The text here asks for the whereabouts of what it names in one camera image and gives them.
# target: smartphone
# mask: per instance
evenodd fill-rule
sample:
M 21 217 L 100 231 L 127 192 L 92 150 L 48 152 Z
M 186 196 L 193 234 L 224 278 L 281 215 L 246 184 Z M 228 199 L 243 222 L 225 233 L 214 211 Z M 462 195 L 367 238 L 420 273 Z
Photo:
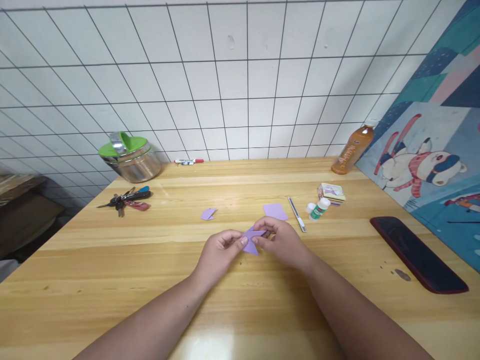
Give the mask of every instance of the smartphone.
M 370 223 L 428 291 L 459 294 L 469 290 L 467 284 L 399 219 L 373 217 Z

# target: small box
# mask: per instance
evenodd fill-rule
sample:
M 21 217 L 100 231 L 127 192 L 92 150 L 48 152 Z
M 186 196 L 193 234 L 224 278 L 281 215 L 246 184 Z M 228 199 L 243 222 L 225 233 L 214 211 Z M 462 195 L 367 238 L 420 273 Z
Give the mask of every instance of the small box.
M 347 198 L 341 186 L 322 182 L 317 189 L 318 198 L 327 198 L 334 206 L 340 206 Z

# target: metal container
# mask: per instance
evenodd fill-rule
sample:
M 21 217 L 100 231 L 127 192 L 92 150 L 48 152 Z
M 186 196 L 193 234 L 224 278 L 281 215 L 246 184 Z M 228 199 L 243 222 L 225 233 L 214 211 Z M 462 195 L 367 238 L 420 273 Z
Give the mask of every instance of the metal container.
M 110 134 L 110 142 L 98 154 L 115 172 L 130 183 L 142 183 L 162 170 L 162 163 L 146 138 L 123 131 Z

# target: painting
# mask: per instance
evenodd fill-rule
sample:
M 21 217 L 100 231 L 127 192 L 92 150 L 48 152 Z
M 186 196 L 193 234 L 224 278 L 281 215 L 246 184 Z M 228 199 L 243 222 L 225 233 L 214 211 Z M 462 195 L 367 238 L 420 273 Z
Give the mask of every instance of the painting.
M 467 0 L 356 163 L 480 273 L 480 0 Z

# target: paper scrap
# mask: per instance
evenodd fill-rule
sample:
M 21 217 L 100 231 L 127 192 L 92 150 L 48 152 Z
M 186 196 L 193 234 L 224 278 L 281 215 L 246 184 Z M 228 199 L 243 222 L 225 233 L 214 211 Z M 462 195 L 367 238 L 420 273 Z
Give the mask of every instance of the paper scrap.
M 208 208 L 207 210 L 201 213 L 200 219 L 206 220 L 206 221 L 215 219 L 212 215 L 216 210 L 217 210 L 216 207 Z
M 265 212 L 265 215 L 278 220 L 285 221 L 289 219 L 281 203 L 265 204 L 263 205 L 263 211 Z
M 246 237 L 248 239 L 248 242 L 246 243 L 245 247 L 243 248 L 243 251 L 246 252 L 246 253 L 250 253 L 250 254 L 259 256 L 259 252 L 257 251 L 257 248 L 256 248 L 254 242 L 252 241 L 252 238 L 256 237 L 256 236 L 262 236 L 265 233 L 265 231 L 266 230 L 254 231 L 253 226 L 251 228 L 249 228 L 247 231 L 245 231 L 245 233 L 243 233 L 242 236 Z

